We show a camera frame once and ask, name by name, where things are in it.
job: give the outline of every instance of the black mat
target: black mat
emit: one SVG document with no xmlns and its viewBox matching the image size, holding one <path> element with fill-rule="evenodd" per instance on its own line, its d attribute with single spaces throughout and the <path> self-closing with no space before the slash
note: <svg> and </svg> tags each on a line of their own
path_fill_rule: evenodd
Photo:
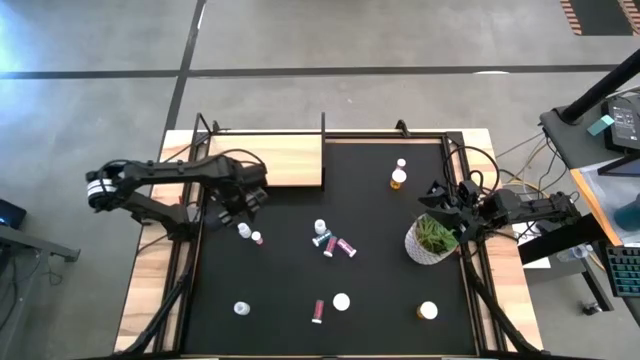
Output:
<svg viewBox="0 0 640 360">
<path fill-rule="evenodd" d="M 397 158 L 407 159 L 401 191 L 389 187 Z M 443 181 L 441 146 L 328 144 L 326 191 L 272 191 L 252 229 L 264 244 L 223 230 L 207 234 L 200 251 L 186 354 L 370 355 L 474 354 L 474 341 L 457 254 L 433 266 L 414 263 L 404 237 L 423 211 L 416 198 Z M 347 240 L 333 258 L 316 248 L 314 220 Z M 345 292 L 351 307 L 333 308 Z M 311 322 L 317 299 L 323 323 Z M 435 320 L 416 308 L 433 301 Z M 251 306 L 233 312 L 236 301 Z"/>
<path fill-rule="evenodd" d="M 633 35 L 617 0 L 570 0 L 570 3 L 582 35 Z"/>
</svg>

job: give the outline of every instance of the white bottle cap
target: white bottle cap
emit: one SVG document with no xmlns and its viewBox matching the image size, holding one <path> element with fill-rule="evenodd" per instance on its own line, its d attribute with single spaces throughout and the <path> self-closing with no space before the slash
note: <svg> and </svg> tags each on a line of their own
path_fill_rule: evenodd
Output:
<svg viewBox="0 0 640 360">
<path fill-rule="evenodd" d="M 438 307 L 431 301 L 425 301 L 420 305 L 420 314 L 425 319 L 433 320 L 438 316 Z"/>
<path fill-rule="evenodd" d="M 401 184 L 405 182 L 405 180 L 407 180 L 407 173 L 405 173 L 403 170 L 398 169 L 391 174 L 391 179 Z"/>
<path fill-rule="evenodd" d="M 251 229 L 249 228 L 249 225 L 245 223 L 238 224 L 238 233 L 240 233 L 240 236 L 242 236 L 245 239 L 248 239 L 251 237 Z"/>
<path fill-rule="evenodd" d="M 349 300 L 349 296 L 347 296 L 347 294 L 345 293 L 340 293 L 333 297 L 333 306 L 338 311 L 347 310 L 350 304 L 351 304 L 351 300 Z"/>
<path fill-rule="evenodd" d="M 316 234 L 322 235 L 327 232 L 327 224 L 325 224 L 324 220 L 318 219 L 313 224 L 313 227 L 316 229 Z"/>
<path fill-rule="evenodd" d="M 247 315 L 251 311 L 251 307 L 246 302 L 238 301 L 233 305 L 233 311 L 238 315 Z"/>
</svg>

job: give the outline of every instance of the white flower pot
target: white flower pot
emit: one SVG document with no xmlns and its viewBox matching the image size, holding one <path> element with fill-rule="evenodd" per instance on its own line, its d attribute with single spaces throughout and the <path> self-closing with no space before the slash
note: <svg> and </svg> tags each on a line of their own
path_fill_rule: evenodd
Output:
<svg viewBox="0 0 640 360">
<path fill-rule="evenodd" d="M 413 222 L 409 231 L 407 231 L 407 236 L 404 238 L 404 248 L 407 250 L 407 254 L 413 259 L 413 261 L 422 265 L 433 265 L 439 263 L 444 258 L 449 256 L 457 247 L 442 253 L 440 255 L 434 254 L 432 252 L 427 251 L 425 248 L 420 245 L 418 239 L 416 238 L 416 226 L 418 224 L 418 220 L 422 219 L 423 216 L 428 216 L 426 214 L 421 215 L 416 221 Z"/>
</svg>

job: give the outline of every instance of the concrete floor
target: concrete floor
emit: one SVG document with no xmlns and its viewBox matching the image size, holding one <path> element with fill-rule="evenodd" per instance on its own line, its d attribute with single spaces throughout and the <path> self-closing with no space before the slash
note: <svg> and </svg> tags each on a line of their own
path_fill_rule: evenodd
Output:
<svg viewBox="0 0 640 360">
<path fill-rule="evenodd" d="M 196 0 L 5 0 L 0 72 L 176 70 Z M 192 69 L 328 66 L 612 64 L 637 37 L 573 35 L 557 0 L 221 0 L 200 22 Z M 232 128 L 486 127 L 496 153 L 537 133 L 538 115 L 603 73 L 189 79 L 176 128 L 196 112 Z M 139 226 L 94 215 L 84 173 L 113 158 L 155 159 L 175 78 L 0 80 L 0 196 L 29 211 L 25 231 L 82 248 L 64 282 L 42 283 L 23 358 L 69 359 L 113 348 Z M 528 144 L 499 159 L 517 170 Z M 543 152 L 527 169 L 535 181 Z M 562 169 L 556 165 L 555 177 Z M 553 190 L 575 188 L 564 178 Z M 586 212 L 580 202 L 581 211 Z M 640 330 L 628 311 L 586 318 L 579 277 L 530 287 L 545 348 L 630 359 Z"/>
</svg>

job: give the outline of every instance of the black pole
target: black pole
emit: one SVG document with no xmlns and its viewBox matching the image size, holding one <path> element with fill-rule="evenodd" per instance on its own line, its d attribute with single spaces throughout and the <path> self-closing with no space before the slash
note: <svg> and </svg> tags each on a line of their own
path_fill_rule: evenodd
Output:
<svg viewBox="0 0 640 360">
<path fill-rule="evenodd" d="M 587 90 L 578 100 L 564 109 L 564 111 L 560 113 L 560 119 L 570 125 L 577 124 L 579 122 L 578 119 L 587 112 L 587 110 L 596 106 L 607 95 L 616 91 L 639 72 L 640 49 L 636 50 L 636 52 L 631 54 L 622 64 L 611 70 L 607 76 L 603 77 L 602 80 Z"/>
</svg>

